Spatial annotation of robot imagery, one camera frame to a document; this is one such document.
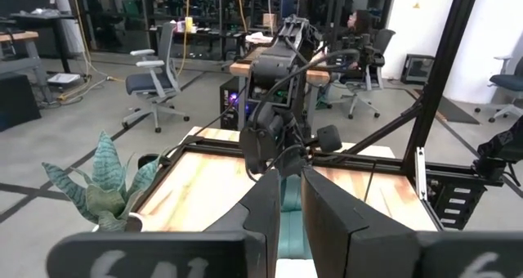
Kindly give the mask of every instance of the glass wall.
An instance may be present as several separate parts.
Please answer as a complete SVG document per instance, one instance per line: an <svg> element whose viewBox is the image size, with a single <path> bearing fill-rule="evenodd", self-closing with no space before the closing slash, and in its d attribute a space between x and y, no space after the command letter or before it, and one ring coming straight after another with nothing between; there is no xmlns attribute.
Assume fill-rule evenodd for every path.
<svg viewBox="0 0 523 278"><path fill-rule="evenodd" d="M333 0L336 7L338 0ZM340 0L343 1L341 25L345 25L352 11L365 9L374 16L373 26L384 27L391 0ZM89 25L85 30L91 36L95 51L123 52L147 47L154 48L158 35L151 26L170 20L183 20L186 10L198 28L216 32L243 31L263 27L263 15L273 13L276 19L289 11L308 17L320 29L326 27L329 0L83 0ZM174 56L183 52L183 34L174 38ZM223 52L232 52L232 38L191 34L187 40L188 58L223 60Z"/></svg>

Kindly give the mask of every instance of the wooden table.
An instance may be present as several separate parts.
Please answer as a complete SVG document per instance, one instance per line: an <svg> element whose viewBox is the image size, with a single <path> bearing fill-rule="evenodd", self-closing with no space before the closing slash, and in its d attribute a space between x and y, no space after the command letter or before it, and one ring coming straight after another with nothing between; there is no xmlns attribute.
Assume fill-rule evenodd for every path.
<svg viewBox="0 0 523 278"><path fill-rule="evenodd" d="M20 70L31 69L36 76L37 84L40 87L43 99L45 102L52 102L52 94L47 85L47 75L46 71L42 66L42 61L38 55L36 46L34 45L34 39L38 38L38 33L36 32L23 32L19 34L13 34L12 40L11 36L4 34L0 36L0 43L4 42L24 42L25 49L27 50L28 58L22 58L14 61L2 61L3 52L0 50L0 74L17 72Z"/></svg>
<svg viewBox="0 0 523 278"><path fill-rule="evenodd" d="M194 127L189 134L199 130ZM206 138L238 141L239 132L207 129ZM343 148L353 146L344 143ZM370 146L361 155L393 158L389 147ZM369 173L316 168L345 191L363 199ZM146 231L203 231L250 189L243 159L185 153L154 194L138 210ZM416 231L437 231L406 177L374 174L367 203Z"/></svg>
<svg viewBox="0 0 523 278"><path fill-rule="evenodd" d="M312 57L312 61L323 57L324 53L318 53L317 55ZM238 62L235 62L229 67L229 71L232 75L239 78L238 82L238 89L241 90L245 87L246 84L246 78L248 78L249 73L251 71L251 65L241 64ZM318 91L320 86L324 86L330 81L330 74L327 71L321 71L321 70L307 70L306 72L306 80L308 83L311 83L315 85L315 87L311 88L311 94L308 96L307 99L307 121L309 125L312 127L312 124L314 123L314 113L316 111L316 102L318 99ZM245 106L246 106L246 99L244 93L242 93L239 96L238 101L238 129L244 127L245 123Z"/></svg>

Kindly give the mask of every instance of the office chair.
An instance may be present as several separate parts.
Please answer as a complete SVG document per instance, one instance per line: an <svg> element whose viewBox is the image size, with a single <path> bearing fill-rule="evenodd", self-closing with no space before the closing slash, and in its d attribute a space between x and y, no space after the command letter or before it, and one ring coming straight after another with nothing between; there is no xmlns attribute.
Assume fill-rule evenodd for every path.
<svg viewBox="0 0 523 278"><path fill-rule="evenodd" d="M378 31L373 43L373 63L367 64L364 69L364 85L362 84L362 82L345 82L345 87L347 88L347 90L349 90L351 94L342 95L342 98L336 101L328 101L329 108L333 104L345 104L347 102L350 102L351 107L349 108L349 115L347 116L347 118L353 119L354 108L356 107L358 102L363 102L363 105L366 105L372 110L374 110L374 118L379 118L379 110L376 107L374 107L370 101L363 100L358 95L358 92L372 91L376 87L380 90L383 89L382 67L385 65L385 57L383 56L383 53L385 53L385 50L387 49L389 42L392 39L392 36L394 36L395 34L396 32L390 29L380 29ZM373 84L373 76L371 75L374 72L376 75L375 84ZM342 84L340 83L340 79L342 77L336 77L335 75L333 75L333 78L335 79L334 82L336 84Z"/></svg>
<svg viewBox="0 0 523 278"><path fill-rule="evenodd" d="M166 114L176 114L183 116L187 122L190 117L186 113L174 110L174 105L169 104L170 100L181 93L178 85L178 76L174 64L171 62L170 51L172 46L172 31L175 25L165 23L162 26L162 36L160 37L158 60L149 61L147 56L154 54L154 50L145 49L131 52L132 56L141 56L143 61L138 61L136 66L148 69L148 74L132 74L125 79L127 94L136 94L145 98L150 104L146 110L135 109L134 114L123 119L124 128L129 128L129 122L140 118L146 114L153 114L154 131L162 132L158 125L158 112Z"/></svg>
<svg viewBox="0 0 523 278"><path fill-rule="evenodd" d="M489 123L496 121L496 118L503 116L506 118L508 114L515 114L518 117L523 115L523 109L514 105L518 99L523 99L523 57L517 63L514 74L507 74L507 64L512 59L511 56L495 57L499 61L503 61L501 72L490 78L492 82L489 87L499 87L503 93L512 97L512 102L505 105L485 105L485 108L496 110L496 113L489 119ZM478 107L474 110L479 113L481 109Z"/></svg>

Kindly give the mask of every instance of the concrete floor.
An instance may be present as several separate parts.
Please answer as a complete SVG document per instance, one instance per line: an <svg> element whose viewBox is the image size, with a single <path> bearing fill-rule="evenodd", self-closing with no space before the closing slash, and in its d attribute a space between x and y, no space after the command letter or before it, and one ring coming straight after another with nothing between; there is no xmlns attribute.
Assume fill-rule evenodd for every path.
<svg viewBox="0 0 523 278"><path fill-rule="evenodd" d="M110 57L112 61L125 61L121 56ZM71 62L74 71L79 71L82 63ZM60 70L57 61L45 61L48 70ZM124 78L128 74L141 73L131 65L95 63L100 71L114 77ZM168 146L177 144L193 126L206 125L218 114L218 91L221 84L231 78L219 72L202 73L191 70L199 65L190 64L181 74L181 83L196 78L175 102L177 109L186 111L191 121L181 118L161 118L163 132L154 133L152 118L146 118L116 141L121 159L135 155L131 171L136 172L136 161L140 155L157 153ZM94 73L94 79L101 75ZM333 96L341 90L333 91ZM341 106L331 110L320 110L315 117L314 129L327 124L335 124L342 139L357 142L371 132L390 122L413 103L413 98L403 90L386 89L369 94L373 104L381 109L379 119L365 108L357 109L355 118L348 120L342 114ZM35 278L43 277L45 258L49 249L60 239L80 231L89 231L93 225L82 219L71 203L54 200L57 191L45 186L47 176L40 163L47 161L63 168L74 166L90 173L92 162L83 159L95 146L101 130L109 135L121 129L121 119L132 107L139 107L141 101L128 96L121 82L108 82L102 89L93 89L78 104L43 110L42 119L0 132L0 269L2 277ZM474 105L459 104L472 113ZM435 121L432 126L426 150L427 160L448 164L470 164L475 156L455 136L461 137L470 146L488 141L494 134L512 126L516 118L499 119L487 123L489 114L478 114L481 125L448 123ZM403 156L409 139L412 123L405 125L377 145L390 146L396 157ZM516 166L518 176L523 176L523 165ZM50 188L46 193L38 191ZM17 190L18 193L5 192ZM523 200L510 188L489 188L478 204L474 215L467 224L467 230L519 231L523 229L523 218L514 217L519 212Z"/></svg>

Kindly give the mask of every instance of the teal object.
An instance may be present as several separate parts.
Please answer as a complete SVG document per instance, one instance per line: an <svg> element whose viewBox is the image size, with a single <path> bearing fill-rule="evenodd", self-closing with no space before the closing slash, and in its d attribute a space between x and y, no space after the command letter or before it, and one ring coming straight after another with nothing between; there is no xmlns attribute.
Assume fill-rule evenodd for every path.
<svg viewBox="0 0 523 278"><path fill-rule="evenodd" d="M80 214L99 226L99 231L124 231L132 207L149 188L158 170L160 156L141 167L131 187L126 188L127 166L122 166L110 137L102 132L96 148L93 173L74 169L87 183L87 188L73 182L54 164L42 163L49 181L64 192Z"/></svg>
<svg viewBox="0 0 523 278"><path fill-rule="evenodd" d="M311 259L311 248L303 226L302 179L292 175L281 182L278 258Z"/></svg>

